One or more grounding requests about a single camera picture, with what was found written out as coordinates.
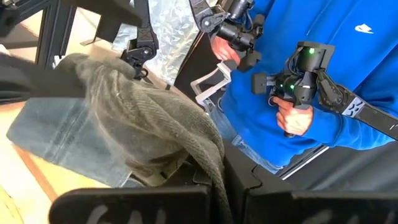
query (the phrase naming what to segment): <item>jeans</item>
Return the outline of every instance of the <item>jeans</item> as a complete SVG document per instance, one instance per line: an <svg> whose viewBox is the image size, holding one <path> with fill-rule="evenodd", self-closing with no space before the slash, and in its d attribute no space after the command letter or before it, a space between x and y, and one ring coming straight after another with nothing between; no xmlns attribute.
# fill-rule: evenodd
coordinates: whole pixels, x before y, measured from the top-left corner
<svg viewBox="0 0 398 224"><path fill-rule="evenodd" d="M220 110L212 111L211 117L224 138L270 172L278 171L278 167L260 158L244 143ZM142 186L130 178L128 166L111 153L82 99L28 100L11 124L7 137L47 162L110 187Z"/></svg>
<svg viewBox="0 0 398 224"><path fill-rule="evenodd" d="M275 174L276 172L278 172L278 170L282 168L275 166L269 161L263 159L258 153L256 153L244 142L242 137L237 134L237 132L232 127L232 124L228 121L227 117L223 113L220 105L220 100L218 101L216 108L211 111L210 117L215 122L218 132L221 134L223 139L230 141L233 146L237 147L241 152L245 153L245 155L247 155L255 163L259 164L272 174Z"/></svg>

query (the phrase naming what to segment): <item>black metal frame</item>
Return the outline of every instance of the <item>black metal frame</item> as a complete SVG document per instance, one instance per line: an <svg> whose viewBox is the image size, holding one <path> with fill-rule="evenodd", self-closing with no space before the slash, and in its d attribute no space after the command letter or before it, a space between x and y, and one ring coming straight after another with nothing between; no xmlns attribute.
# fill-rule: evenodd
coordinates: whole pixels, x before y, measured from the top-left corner
<svg viewBox="0 0 398 224"><path fill-rule="evenodd" d="M18 23L43 10L35 62L52 68L54 56L66 54L76 7L59 0L21 0L16 6Z"/></svg>

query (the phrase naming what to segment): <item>human hand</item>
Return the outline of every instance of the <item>human hand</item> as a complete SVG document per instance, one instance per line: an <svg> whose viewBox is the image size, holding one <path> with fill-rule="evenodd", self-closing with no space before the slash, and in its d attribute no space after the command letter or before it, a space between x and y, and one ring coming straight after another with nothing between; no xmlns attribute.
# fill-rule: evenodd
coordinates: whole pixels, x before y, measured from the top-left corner
<svg viewBox="0 0 398 224"><path fill-rule="evenodd" d="M3 46L3 44L0 44L0 53L5 54L5 55L10 55L10 52Z"/></svg>
<svg viewBox="0 0 398 224"><path fill-rule="evenodd" d="M228 41L221 37L215 37L211 42L211 49L219 60L234 60L239 65L241 58L234 49L229 46Z"/></svg>
<svg viewBox="0 0 398 224"><path fill-rule="evenodd" d="M302 136L310 128L313 119L313 107L307 110L293 108L293 103L284 101L278 97L272 97L272 101L279 106L276 114L278 126L287 133Z"/></svg>

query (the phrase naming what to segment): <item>person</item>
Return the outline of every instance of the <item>person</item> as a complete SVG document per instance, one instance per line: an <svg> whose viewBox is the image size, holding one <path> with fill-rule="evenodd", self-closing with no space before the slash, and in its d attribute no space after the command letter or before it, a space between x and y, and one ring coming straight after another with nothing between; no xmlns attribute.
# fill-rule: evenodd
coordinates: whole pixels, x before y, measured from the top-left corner
<svg viewBox="0 0 398 224"><path fill-rule="evenodd" d="M266 96L251 93L251 75L280 72L299 41L334 45L326 71L332 80L398 116L398 23L391 22L398 18L398 2L257 0L249 14L266 17L264 34L254 45L262 58L248 72L231 73L213 115L225 138L273 173L321 144L367 150L392 141L367 124L328 112L317 100L308 110L297 110L274 97L272 107ZM239 64L227 41L216 37L211 46L218 59ZM285 137L284 131L295 137Z"/></svg>

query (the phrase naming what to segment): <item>white logo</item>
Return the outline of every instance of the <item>white logo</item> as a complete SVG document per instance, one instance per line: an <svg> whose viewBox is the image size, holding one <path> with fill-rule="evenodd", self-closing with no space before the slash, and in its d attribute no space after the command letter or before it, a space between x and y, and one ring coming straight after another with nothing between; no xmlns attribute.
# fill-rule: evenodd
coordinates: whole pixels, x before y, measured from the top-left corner
<svg viewBox="0 0 398 224"><path fill-rule="evenodd" d="M371 31L372 29L366 24L356 26L355 30L358 32L364 32L365 34L373 34L373 32Z"/></svg>

